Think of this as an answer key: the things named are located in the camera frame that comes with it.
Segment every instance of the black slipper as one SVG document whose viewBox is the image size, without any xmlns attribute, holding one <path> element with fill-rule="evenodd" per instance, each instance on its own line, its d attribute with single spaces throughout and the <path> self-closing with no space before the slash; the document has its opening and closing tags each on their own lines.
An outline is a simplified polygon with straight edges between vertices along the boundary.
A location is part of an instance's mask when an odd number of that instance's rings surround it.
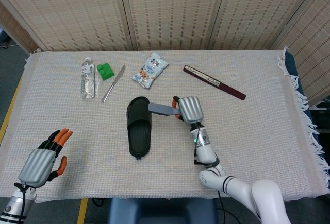
<svg viewBox="0 0 330 224">
<path fill-rule="evenodd" d="M 133 99 L 127 107 L 127 132 L 129 152 L 136 159 L 141 159 L 150 149 L 151 112 L 146 97 Z"/>
</svg>

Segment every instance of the bottle label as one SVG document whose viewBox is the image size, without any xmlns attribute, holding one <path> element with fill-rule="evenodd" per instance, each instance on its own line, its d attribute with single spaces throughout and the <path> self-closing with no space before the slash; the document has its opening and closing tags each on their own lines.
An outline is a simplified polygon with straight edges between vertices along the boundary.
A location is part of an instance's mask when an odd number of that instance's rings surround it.
<svg viewBox="0 0 330 224">
<path fill-rule="evenodd" d="M 93 65 L 85 65 L 81 68 L 81 73 L 82 74 L 85 74 L 85 73 L 93 73 L 93 68 L 94 66 Z"/>
</svg>

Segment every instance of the green object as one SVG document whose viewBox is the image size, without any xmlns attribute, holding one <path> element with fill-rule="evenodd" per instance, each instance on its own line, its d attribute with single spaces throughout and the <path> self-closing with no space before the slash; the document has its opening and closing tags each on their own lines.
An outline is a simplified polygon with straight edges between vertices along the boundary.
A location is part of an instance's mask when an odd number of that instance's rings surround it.
<svg viewBox="0 0 330 224">
<path fill-rule="evenodd" d="M 104 81 L 106 79 L 109 79 L 110 77 L 114 76 L 114 72 L 112 71 L 112 69 L 108 63 L 99 64 L 97 66 L 97 71 L 99 72 L 99 74 L 101 75 L 101 77 Z"/>
</svg>

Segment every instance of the snack bag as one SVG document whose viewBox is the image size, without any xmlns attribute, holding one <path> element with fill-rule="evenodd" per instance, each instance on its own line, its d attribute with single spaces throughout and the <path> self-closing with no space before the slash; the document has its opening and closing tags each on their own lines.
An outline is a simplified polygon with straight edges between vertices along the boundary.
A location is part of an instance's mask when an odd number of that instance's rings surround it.
<svg viewBox="0 0 330 224">
<path fill-rule="evenodd" d="M 161 59 L 161 56 L 155 51 L 145 61 L 144 66 L 131 79 L 137 81 L 144 88 L 150 88 L 153 81 L 166 68 L 169 63 Z"/>
</svg>

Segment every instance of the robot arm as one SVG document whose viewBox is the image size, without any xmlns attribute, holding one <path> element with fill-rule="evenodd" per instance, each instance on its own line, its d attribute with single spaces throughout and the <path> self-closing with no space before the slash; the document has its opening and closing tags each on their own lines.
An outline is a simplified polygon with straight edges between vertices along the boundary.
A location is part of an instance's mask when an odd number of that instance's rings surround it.
<svg viewBox="0 0 330 224">
<path fill-rule="evenodd" d="M 175 114 L 191 126 L 190 133 L 195 142 L 196 154 L 205 166 L 200 172 L 200 182 L 210 189 L 222 191 L 251 210 L 263 224 L 289 224 L 281 190 L 272 180 L 259 180 L 249 185 L 234 176 L 225 174 L 218 156 L 214 153 L 205 127 L 201 124 L 204 116 L 197 97 L 174 97 L 170 107 L 150 103 L 151 112 L 163 115 Z"/>
<path fill-rule="evenodd" d="M 15 183 L 18 188 L 0 216 L 0 224 L 22 223 L 25 221 L 33 203 L 37 198 L 36 188 L 42 187 L 47 181 L 63 174 L 67 166 L 67 158 L 61 159 L 59 168 L 52 171 L 54 163 L 72 131 L 62 129 L 55 131 L 29 155 L 19 175 L 21 183 Z"/>
</svg>

